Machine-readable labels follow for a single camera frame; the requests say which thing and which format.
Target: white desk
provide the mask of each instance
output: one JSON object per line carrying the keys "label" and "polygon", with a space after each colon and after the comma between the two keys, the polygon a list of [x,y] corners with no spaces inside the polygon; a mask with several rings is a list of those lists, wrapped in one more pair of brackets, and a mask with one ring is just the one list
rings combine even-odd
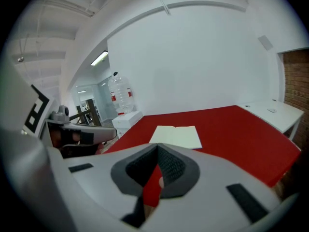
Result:
{"label": "white desk", "polygon": [[[245,103],[238,106],[258,116],[281,133],[285,133],[294,125],[290,140],[294,138],[300,118],[304,113],[295,107],[273,100]],[[276,112],[273,113],[268,109],[276,109]]]}

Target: red tablecloth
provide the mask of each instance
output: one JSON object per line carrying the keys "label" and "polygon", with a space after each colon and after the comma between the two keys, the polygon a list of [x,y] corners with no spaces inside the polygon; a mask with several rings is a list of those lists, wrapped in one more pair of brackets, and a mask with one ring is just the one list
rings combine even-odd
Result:
{"label": "red tablecloth", "polygon": [[[202,143],[197,151],[225,158],[268,186],[274,186],[300,154],[283,134],[238,106],[144,116],[106,153],[149,143],[158,125],[195,126]],[[156,206],[159,167],[144,187],[144,203]]]}

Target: blank page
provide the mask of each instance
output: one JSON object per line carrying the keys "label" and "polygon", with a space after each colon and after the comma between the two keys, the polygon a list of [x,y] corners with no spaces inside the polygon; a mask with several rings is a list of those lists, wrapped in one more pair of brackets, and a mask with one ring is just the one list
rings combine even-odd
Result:
{"label": "blank page", "polygon": [[151,144],[173,144],[175,127],[173,126],[157,126],[149,143]]}
{"label": "blank page", "polygon": [[172,144],[189,149],[202,148],[195,126],[176,127]]}

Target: brick wall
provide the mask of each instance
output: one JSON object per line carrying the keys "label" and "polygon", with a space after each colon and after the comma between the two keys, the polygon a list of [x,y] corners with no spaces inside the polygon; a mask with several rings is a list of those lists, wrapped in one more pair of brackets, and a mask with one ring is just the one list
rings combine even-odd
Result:
{"label": "brick wall", "polygon": [[304,111],[293,142],[302,150],[309,147],[309,49],[283,54],[284,102]]}

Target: white box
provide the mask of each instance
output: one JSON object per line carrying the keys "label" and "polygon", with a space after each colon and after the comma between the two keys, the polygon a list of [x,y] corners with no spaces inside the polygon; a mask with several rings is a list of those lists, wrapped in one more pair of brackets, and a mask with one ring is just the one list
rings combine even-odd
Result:
{"label": "white box", "polygon": [[141,111],[131,112],[125,115],[120,115],[112,120],[112,124],[118,131],[118,136],[121,137],[132,126],[134,126],[141,118],[143,114]]}

